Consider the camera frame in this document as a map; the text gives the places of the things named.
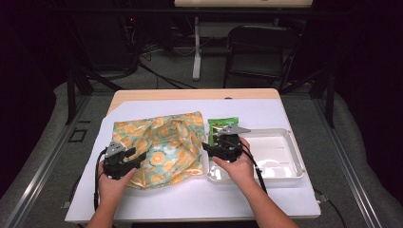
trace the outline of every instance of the chair leg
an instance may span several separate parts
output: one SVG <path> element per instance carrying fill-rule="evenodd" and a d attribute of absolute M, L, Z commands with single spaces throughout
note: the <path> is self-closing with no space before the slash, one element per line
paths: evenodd
<path fill-rule="evenodd" d="M 228 71 L 225 70 L 225 72 L 224 72 L 224 79 L 223 79 L 223 81 L 222 81 L 222 88 L 226 88 L 226 80 L 227 80 L 227 78 L 228 78 Z"/>
<path fill-rule="evenodd" d="M 285 75 L 283 75 L 283 76 L 281 77 L 281 80 L 279 81 L 278 92 L 281 92 L 281 91 L 282 91 L 282 89 L 284 88 L 286 82 L 287 82 L 287 78 L 286 78 Z"/>

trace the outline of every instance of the yellow floral fabric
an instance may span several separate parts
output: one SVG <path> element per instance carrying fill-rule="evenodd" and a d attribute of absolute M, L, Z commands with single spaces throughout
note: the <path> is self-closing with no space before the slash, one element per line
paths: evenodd
<path fill-rule="evenodd" d="M 201 147 L 204 124 L 200 112 L 117 122 L 112 140 L 136 147 L 133 160 L 146 153 L 130 187 L 152 189 L 175 184 L 203 173 Z"/>

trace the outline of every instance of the white tabletop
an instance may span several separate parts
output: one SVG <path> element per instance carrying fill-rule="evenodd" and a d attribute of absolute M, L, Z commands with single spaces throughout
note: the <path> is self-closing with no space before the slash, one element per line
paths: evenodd
<path fill-rule="evenodd" d="M 84 174 L 78 184 L 66 221 L 89 221 L 94 213 L 94 172 L 99 153 L 110 143 L 113 123 L 200 111 L 207 119 L 239 117 L 250 129 L 284 128 L 292 132 L 280 99 L 173 100 L 124 102 L 103 120 Z M 292 218 L 315 218 L 320 208 L 308 172 L 298 180 L 267 181 L 273 201 Z M 253 213 L 234 183 L 214 183 L 205 175 L 153 189 L 125 189 L 115 214 L 120 221 L 190 221 L 252 219 Z"/>

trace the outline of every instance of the forearm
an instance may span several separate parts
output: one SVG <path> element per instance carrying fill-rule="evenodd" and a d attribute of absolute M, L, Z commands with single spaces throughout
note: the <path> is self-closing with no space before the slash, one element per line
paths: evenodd
<path fill-rule="evenodd" d="M 297 227 L 255 180 L 240 184 L 239 188 L 248 200 L 260 228 Z"/>
<path fill-rule="evenodd" d="M 88 224 L 88 228 L 112 227 L 116 208 L 99 206 Z"/>

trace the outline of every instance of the finger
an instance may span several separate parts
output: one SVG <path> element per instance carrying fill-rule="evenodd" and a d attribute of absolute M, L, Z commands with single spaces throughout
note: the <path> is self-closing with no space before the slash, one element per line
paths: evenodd
<path fill-rule="evenodd" d="M 126 173 L 126 175 L 124 175 L 121 180 L 123 180 L 125 183 L 129 183 L 131 178 L 133 178 L 134 174 L 136 173 L 137 169 L 133 168 L 130 171 L 128 171 L 128 173 Z"/>
<path fill-rule="evenodd" d="M 244 138 L 240 138 L 240 143 L 242 144 L 242 149 L 246 152 L 250 153 L 250 144 Z"/>
<path fill-rule="evenodd" d="M 224 170 L 226 170 L 227 166 L 228 166 L 228 162 L 224 161 L 218 157 L 213 157 L 213 161 L 221 168 L 223 168 Z"/>
<path fill-rule="evenodd" d="M 98 176 L 104 173 L 104 160 L 102 160 L 98 165 Z"/>
<path fill-rule="evenodd" d="M 249 160 L 248 156 L 246 155 L 246 153 L 250 154 L 249 151 L 245 150 L 242 152 L 242 154 L 240 155 L 240 157 L 238 158 L 238 160 Z"/>

